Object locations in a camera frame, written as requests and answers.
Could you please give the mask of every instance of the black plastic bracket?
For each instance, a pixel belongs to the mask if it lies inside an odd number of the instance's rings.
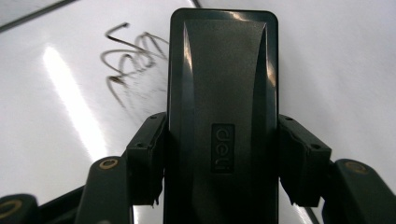
[[[134,205],[153,205],[163,190],[163,129],[166,113],[146,119],[122,157],[128,164]]]
[[[279,176],[291,203],[316,207],[332,150],[294,119],[279,115]]]

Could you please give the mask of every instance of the screw hole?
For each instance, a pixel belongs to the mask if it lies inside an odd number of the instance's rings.
[[[315,148],[315,149],[320,149],[320,145],[317,145],[317,144],[311,144],[311,147]]]

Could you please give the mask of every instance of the white surface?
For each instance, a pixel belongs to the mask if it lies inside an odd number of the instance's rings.
[[[0,2],[0,26],[49,7],[60,0],[12,0]]]
[[[179,7],[192,4],[77,1],[0,34],[1,197],[29,193],[42,204],[82,186],[94,161],[120,155],[143,120],[166,109],[166,91],[154,94],[161,104],[145,104],[150,91],[166,90],[166,61],[157,60],[137,81],[127,81],[131,93],[139,90],[139,95],[134,107],[124,109],[106,85],[106,77],[116,73],[100,54],[129,49],[104,35],[125,21],[130,28],[115,36],[134,42],[149,32],[168,39],[169,18]],[[117,57],[109,60],[117,66]],[[156,80],[156,86],[142,88]],[[115,89],[125,100],[124,90]],[[161,208],[136,207],[135,218],[161,223],[162,213]]]
[[[200,3],[275,13],[280,113],[330,146],[334,161],[367,163],[396,192],[394,1]]]

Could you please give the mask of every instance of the black panel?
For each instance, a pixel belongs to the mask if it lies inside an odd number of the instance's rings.
[[[276,17],[180,9],[170,40],[164,222],[277,223]]]

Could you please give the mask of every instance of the embossed logo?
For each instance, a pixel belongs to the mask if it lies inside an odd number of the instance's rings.
[[[212,125],[211,171],[217,174],[233,172],[234,126],[232,124]]]

